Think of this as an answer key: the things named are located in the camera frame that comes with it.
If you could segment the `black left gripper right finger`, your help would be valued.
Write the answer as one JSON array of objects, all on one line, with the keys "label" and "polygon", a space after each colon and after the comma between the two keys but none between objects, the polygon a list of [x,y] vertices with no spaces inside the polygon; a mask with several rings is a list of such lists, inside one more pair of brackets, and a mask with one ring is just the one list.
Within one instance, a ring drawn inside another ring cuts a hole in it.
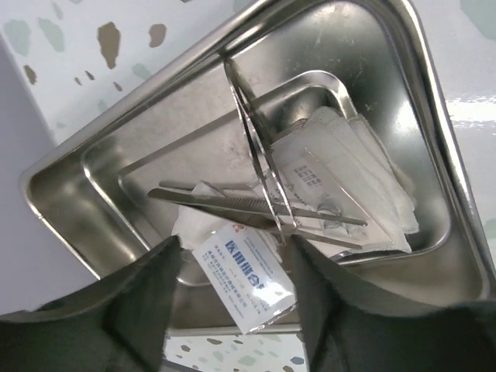
[{"label": "black left gripper right finger", "polygon": [[310,371],[493,371],[495,302],[436,307],[384,290],[293,235]]}]

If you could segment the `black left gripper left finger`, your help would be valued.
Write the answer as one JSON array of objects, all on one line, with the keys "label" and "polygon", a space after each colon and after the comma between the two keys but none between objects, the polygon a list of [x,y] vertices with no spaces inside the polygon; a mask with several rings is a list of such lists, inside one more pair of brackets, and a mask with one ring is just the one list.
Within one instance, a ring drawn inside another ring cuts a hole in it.
[{"label": "black left gripper left finger", "polygon": [[1,317],[3,371],[158,371],[181,269],[176,236],[86,288]]}]

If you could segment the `white suture packet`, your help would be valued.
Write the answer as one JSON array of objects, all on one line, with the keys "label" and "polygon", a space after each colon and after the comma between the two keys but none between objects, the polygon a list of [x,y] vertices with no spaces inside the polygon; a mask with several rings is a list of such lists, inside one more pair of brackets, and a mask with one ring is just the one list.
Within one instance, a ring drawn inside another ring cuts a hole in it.
[{"label": "white suture packet", "polygon": [[291,279],[256,229],[228,223],[193,256],[242,334],[259,332],[296,306]]}]

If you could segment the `long steel tweezers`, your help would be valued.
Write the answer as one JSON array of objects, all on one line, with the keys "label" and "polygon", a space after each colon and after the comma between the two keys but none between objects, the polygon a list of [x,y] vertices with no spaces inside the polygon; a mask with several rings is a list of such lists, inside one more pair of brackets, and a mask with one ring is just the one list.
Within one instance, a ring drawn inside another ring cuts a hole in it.
[{"label": "long steel tweezers", "polygon": [[279,216],[303,217],[322,221],[341,222],[355,226],[367,226],[360,219],[352,219],[343,216],[324,214],[301,208],[287,209],[284,205],[273,203],[271,205],[261,198],[249,197],[219,197],[185,194],[178,191],[154,188],[148,191],[147,196],[152,199],[162,200],[181,206],[188,206],[200,212],[206,212],[219,218],[237,222],[256,229],[262,229],[269,233],[280,233],[284,236],[297,234],[304,239],[314,240],[320,243],[328,243],[341,246],[351,250],[360,250],[361,245],[344,240],[334,239],[311,232],[305,232],[292,225],[276,223]]}]

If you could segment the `clear suture packet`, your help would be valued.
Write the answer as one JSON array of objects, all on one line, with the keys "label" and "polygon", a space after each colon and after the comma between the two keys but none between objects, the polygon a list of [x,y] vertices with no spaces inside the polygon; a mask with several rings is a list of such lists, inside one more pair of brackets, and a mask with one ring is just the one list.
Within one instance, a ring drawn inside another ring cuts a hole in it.
[{"label": "clear suture packet", "polygon": [[319,214],[359,219],[365,226],[349,222],[296,216],[298,227],[308,233],[353,243],[362,252],[393,250],[389,235],[345,191],[332,173],[305,149],[282,155],[279,163],[288,198],[295,208]]}]

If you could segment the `stainless steel tray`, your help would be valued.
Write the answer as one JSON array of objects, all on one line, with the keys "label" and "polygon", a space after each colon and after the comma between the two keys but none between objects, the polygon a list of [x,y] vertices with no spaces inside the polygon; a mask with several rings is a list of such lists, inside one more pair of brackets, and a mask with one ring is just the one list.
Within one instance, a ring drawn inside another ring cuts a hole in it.
[{"label": "stainless steel tray", "polygon": [[222,24],[22,176],[38,218],[96,276],[171,234],[159,184],[240,187],[229,57],[272,133],[330,105],[362,115],[415,199],[412,253],[343,259],[431,305],[491,298],[495,269],[421,23],[409,1],[258,1]]}]

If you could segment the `short steel tweezers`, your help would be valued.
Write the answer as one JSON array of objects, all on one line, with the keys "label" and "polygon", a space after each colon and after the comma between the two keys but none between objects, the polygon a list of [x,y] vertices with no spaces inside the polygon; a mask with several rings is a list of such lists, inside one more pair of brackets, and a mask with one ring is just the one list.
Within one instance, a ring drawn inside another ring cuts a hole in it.
[{"label": "short steel tweezers", "polygon": [[[267,203],[269,211],[274,218],[274,221],[276,222],[277,230],[281,235],[282,241],[285,242],[283,228],[286,228],[289,233],[296,233],[298,231],[298,224],[295,220],[291,208],[291,203],[288,200],[286,191],[284,190],[284,184],[281,180],[281,176],[277,170],[277,166],[271,153],[270,135],[268,134],[267,129],[262,123],[261,118],[257,114],[256,109],[253,107],[253,104],[249,100],[249,95],[243,89],[243,85],[241,84],[241,79],[237,74],[234,62],[226,57],[222,59],[222,64],[226,74],[226,79],[228,81],[229,89],[236,104],[239,120],[243,126],[243,131],[248,143],[253,169],[262,187],[265,202]],[[282,201],[282,208],[285,209],[291,221],[291,224],[289,226],[284,226],[282,224],[279,212],[281,207],[277,207],[276,202],[270,196],[265,173],[260,163],[259,154],[263,156],[263,159],[267,164],[267,169],[269,170],[269,175],[272,178],[276,189],[279,191],[279,195]]]}]

